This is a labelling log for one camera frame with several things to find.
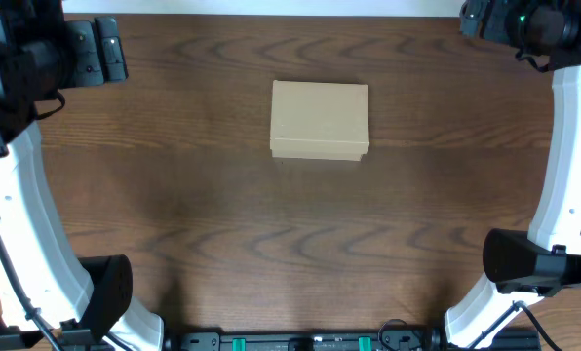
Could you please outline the brown cardboard box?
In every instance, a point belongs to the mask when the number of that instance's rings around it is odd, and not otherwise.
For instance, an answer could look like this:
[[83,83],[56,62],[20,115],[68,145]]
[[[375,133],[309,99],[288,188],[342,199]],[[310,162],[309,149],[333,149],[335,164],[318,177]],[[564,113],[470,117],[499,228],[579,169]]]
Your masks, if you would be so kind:
[[273,82],[273,157],[358,162],[368,149],[368,86]]

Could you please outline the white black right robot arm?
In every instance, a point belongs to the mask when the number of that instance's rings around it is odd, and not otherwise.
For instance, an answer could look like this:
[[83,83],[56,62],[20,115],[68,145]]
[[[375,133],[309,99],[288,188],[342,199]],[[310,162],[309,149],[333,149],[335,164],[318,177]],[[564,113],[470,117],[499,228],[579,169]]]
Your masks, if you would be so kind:
[[481,278],[425,346],[532,350],[552,344],[543,327],[510,331],[510,323],[562,290],[581,288],[581,0],[467,0],[460,24],[463,34],[512,47],[516,60],[551,75],[552,133],[530,225],[488,232]]

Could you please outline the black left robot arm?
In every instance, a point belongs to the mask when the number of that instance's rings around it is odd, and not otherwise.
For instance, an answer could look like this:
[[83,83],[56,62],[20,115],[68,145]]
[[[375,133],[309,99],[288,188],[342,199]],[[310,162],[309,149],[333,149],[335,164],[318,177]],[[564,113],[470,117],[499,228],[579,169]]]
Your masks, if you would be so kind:
[[0,1],[0,350],[161,350],[161,317],[133,295],[121,254],[78,257],[43,164],[37,104],[123,82],[111,16],[69,21],[59,1]]

